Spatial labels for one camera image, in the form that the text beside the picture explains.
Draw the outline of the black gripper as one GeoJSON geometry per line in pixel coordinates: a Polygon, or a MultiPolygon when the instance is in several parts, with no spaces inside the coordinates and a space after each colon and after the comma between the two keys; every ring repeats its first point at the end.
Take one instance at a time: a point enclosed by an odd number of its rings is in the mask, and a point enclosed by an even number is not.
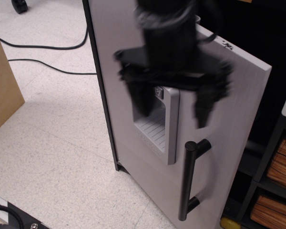
{"type": "Polygon", "coordinates": [[[138,112],[149,116],[155,105],[155,85],[196,91],[194,113],[197,127],[207,126],[213,106],[229,95],[231,64],[203,52],[200,45],[212,42],[214,32],[197,38],[196,23],[140,23],[145,44],[118,50],[120,74],[126,81],[138,112]]]}

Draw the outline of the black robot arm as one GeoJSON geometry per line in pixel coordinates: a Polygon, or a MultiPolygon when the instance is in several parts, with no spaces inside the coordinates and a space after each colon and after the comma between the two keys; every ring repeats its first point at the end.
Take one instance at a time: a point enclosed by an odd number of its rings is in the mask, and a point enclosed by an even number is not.
{"type": "Polygon", "coordinates": [[[195,0],[140,0],[134,10],[143,31],[142,47],[120,50],[121,79],[131,99],[144,116],[153,107],[156,86],[194,91],[194,115],[198,127],[207,125],[216,102],[228,94],[231,64],[203,52],[199,45],[212,42],[196,36],[195,0]]]}

